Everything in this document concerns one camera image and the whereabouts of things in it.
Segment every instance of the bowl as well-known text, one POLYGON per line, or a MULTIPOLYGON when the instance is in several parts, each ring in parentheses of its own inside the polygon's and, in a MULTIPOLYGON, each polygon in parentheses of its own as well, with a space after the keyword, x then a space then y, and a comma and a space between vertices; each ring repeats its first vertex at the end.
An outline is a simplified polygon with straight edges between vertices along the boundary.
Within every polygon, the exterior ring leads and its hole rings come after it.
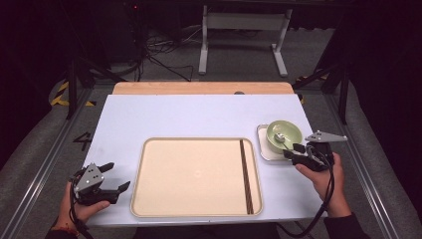
POLYGON ((289 121, 276 120, 267 127, 267 143, 275 153, 283 153, 283 149, 293 149, 294 143, 301 142, 301 130, 289 121))

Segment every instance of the hand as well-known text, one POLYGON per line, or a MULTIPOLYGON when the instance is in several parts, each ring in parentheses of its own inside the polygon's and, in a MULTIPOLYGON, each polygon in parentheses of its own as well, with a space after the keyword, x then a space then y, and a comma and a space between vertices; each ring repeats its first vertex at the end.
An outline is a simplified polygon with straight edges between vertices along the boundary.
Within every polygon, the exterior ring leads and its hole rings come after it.
MULTIPOLYGON (((333 153, 334 166, 332 167, 334 174, 334 193, 328 205, 328 217, 344 217, 351 215, 350 207, 345 200, 343 186, 344 173, 341 166, 341 159, 337 153, 333 153)), ((326 188, 329 182, 329 171, 315 172, 302 164, 296 164, 296 169, 310 181, 313 182, 316 192, 321 200, 325 199, 326 188)))
MULTIPOLYGON (((68 182, 66 185, 65 195, 63 195, 62 203, 60 205, 60 214, 57 220, 55 227, 64 227, 72 230, 77 230, 77 227, 72 222, 69 216, 69 210, 71 209, 71 183, 68 182)), ((97 212, 109 207, 108 201, 101 201, 91 206, 84 206, 79 203, 75 204, 75 212, 78 219, 82 220, 84 223, 87 223, 88 219, 92 217, 97 212)))

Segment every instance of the metal frame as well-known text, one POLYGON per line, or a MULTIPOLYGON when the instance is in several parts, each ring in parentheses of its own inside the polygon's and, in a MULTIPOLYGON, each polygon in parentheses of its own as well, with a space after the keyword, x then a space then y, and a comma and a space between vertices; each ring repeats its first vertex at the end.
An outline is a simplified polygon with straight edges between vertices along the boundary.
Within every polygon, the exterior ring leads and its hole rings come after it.
MULTIPOLYGON (((92 89, 83 89, 79 100, 79 105, 83 105, 89 99, 91 92, 92 89)), ((5 228, 0 238, 15 238, 18 232, 20 231, 32 207, 37 201, 41 190, 43 190, 43 187, 46 184, 47 179, 59 158, 62 148, 64 147, 66 138, 69 135, 72 126, 75 124, 82 110, 83 108, 76 108, 76 111, 73 113, 73 116, 69 120, 65 120, 65 123, 63 124, 58 137, 53 143, 52 148, 44 159, 43 164, 41 165, 34 179, 32 180, 27 192, 21 200, 21 203, 19 204, 18 208, 16 209, 15 213, 9 221, 9 224, 5 228)))
POLYGON ((281 49, 285 40, 286 32, 292 16, 292 9, 286 14, 242 14, 242 13, 208 13, 208 7, 204 5, 202 16, 202 47, 199 58, 199 75, 207 72, 208 60, 208 29, 248 29, 280 31, 277 44, 272 44, 272 51, 281 77, 286 77, 285 62, 281 49))
POLYGON ((373 214, 375 215, 379 227, 382 233, 384 234, 384 238, 400 238, 384 207, 384 203, 382 202, 378 190, 375 188, 375 185, 369 175, 369 172, 366 169, 366 166, 357 149, 357 146, 353 138, 351 137, 351 133, 348 130, 348 127, 342 123, 342 119, 340 119, 338 114, 336 113, 337 103, 335 102, 334 96, 324 95, 324 97, 325 102, 331 112, 331 115, 334 117, 335 122, 341 131, 341 134, 348 135, 349 140, 345 143, 347 143, 347 148, 349 149, 349 152, 351 154, 351 162, 353 164, 357 177, 359 178, 360 184, 362 185, 363 191, 365 192, 366 198, 368 199, 368 202, 372 208, 373 214))

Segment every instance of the sleeve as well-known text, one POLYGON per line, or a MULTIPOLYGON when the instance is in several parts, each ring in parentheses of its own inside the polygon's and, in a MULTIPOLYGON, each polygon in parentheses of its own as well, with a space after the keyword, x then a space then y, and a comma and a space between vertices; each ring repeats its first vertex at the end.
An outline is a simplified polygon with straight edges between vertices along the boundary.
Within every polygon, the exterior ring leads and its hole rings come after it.
POLYGON ((49 230, 49 232, 47 233, 44 239, 57 239, 57 238, 78 239, 78 237, 75 234, 68 233, 67 231, 61 231, 61 230, 57 230, 57 231, 49 230))
POLYGON ((327 217, 324 221, 326 231, 328 232, 330 239, 368 239, 359 222, 357 221, 356 215, 352 213, 350 216, 329 218, 327 217))

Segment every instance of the black cable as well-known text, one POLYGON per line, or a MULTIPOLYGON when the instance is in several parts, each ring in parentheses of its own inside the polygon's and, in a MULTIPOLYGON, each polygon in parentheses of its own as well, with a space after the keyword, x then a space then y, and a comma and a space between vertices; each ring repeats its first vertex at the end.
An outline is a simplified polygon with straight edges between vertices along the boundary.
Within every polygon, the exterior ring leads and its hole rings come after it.
MULTIPOLYGON (((161 66, 161 67, 167 69, 168 71, 170 71, 170 72, 176 74, 177 76, 183 78, 187 82, 191 82, 192 81, 193 67, 192 67, 192 71, 190 73, 190 79, 188 79, 188 78, 184 77, 183 75, 179 74, 178 72, 175 72, 175 71, 171 70, 171 68, 175 68, 175 67, 167 67, 164 64, 162 64, 160 61, 158 61, 157 59, 153 58, 152 56, 147 56, 147 58, 149 59, 149 61, 151 61, 151 63, 156 64, 158 66, 161 66)), ((189 68, 189 67, 191 67, 191 66, 178 67, 178 68, 189 68)))
POLYGON ((135 80, 135 81, 140 82, 140 78, 142 77, 142 75, 143 75, 143 64, 141 64, 141 65, 137 68, 137 70, 134 72, 134 76, 133 76, 133 78, 134 78, 134 80, 135 80))
MULTIPOLYGON (((137 61, 136 62, 136 64, 134 65, 134 66, 131 66, 131 67, 129 67, 128 69, 125 69, 125 70, 123 70, 123 71, 120 71, 120 72, 112 72, 113 74, 115 74, 115 75, 117 75, 117 76, 119 76, 119 77, 122 77, 122 76, 125 76, 125 75, 127 75, 127 74, 130 74, 130 73, 132 73, 132 72, 134 72, 134 71, 136 71, 136 69, 137 68, 139 68, 139 66, 142 64, 142 62, 141 61, 137 61)), ((108 77, 106 77, 105 75, 103 75, 103 74, 98 74, 98 73, 93 73, 93 72, 91 72, 91 75, 93 75, 93 77, 95 77, 95 78, 97 78, 97 79, 108 79, 108 77)))
POLYGON ((175 50, 177 50, 178 48, 181 48, 182 46, 186 46, 192 42, 194 42, 193 40, 191 40, 192 38, 194 38, 194 36, 198 33, 200 33, 200 31, 202 30, 202 27, 196 29, 192 34, 190 34, 187 38, 183 39, 180 43, 175 43, 174 41, 163 41, 163 42, 158 42, 158 43, 154 43, 151 45, 161 45, 161 44, 167 44, 170 45, 168 47, 168 49, 166 49, 165 51, 160 51, 162 53, 171 53, 175 50))
MULTIPOLYGON (((299 226, 303 231, 306 229, 299 221, 295 221, 295 224, 297 225, 297 226, 299 226)), ((315 239, 314 237, 313 237, 313 235, 311 235, 311 234, 308 234, 308 238, 310 238, 310 239, 315 239)))
POLYGON ((146 41, 146 48, 149 53, 170 53, 177 49, 174 41, 160 39, 159 36, 150 36, 146 41))
POLYGON ((71 202, 71 208, 69 209, 69 217, 71 218, 71 221, 75 224, 77 227, 77 230, 83 234, 87 239, 94 239, 94 237, 88 232, 88 229, 90 229, 83 221, 81 221, 77 213, 75 211, 75 204, 77 203, 76 195, 75 195, 75 184, 79 181, 79 177, 84 174, 84 170, 79 170, 75 175, 70 178, 71 181, 71 192, 70 192, 70 202, 71 202))
POLYGON ((333 173, 333 170, 332 170, 332 165, 328 162, 328 160, 326 159, 326 157, 322 153, 320 153, 319 151, 316 151, 316 153, 322 158, 324 163, 326 163, 326 165, 328 165, 328 170, 329 170, 329 182, 328 182, 327 191, 326 191, 327 193, 325 194, 325 199, 322 202, 322 205, 320 206, 319 211, 316 213, 316 216, 314 217, 314 219, 310 223, 310 225, 307 227, 307 229, 305 229, 302 233, 299 233, 299 234, 294 234, 294 233, 288 231, 280 223, 276 224, 286 234, 288 234, 289 236, 294 237, 294 238, 302 238, 302 237, 308 235, 311 232, 311 230, 315 227, 315 225, 319 221, 322 214, 327 210, 329 201, 331 200, 331 197, 334 194, 334 173, 333 173))

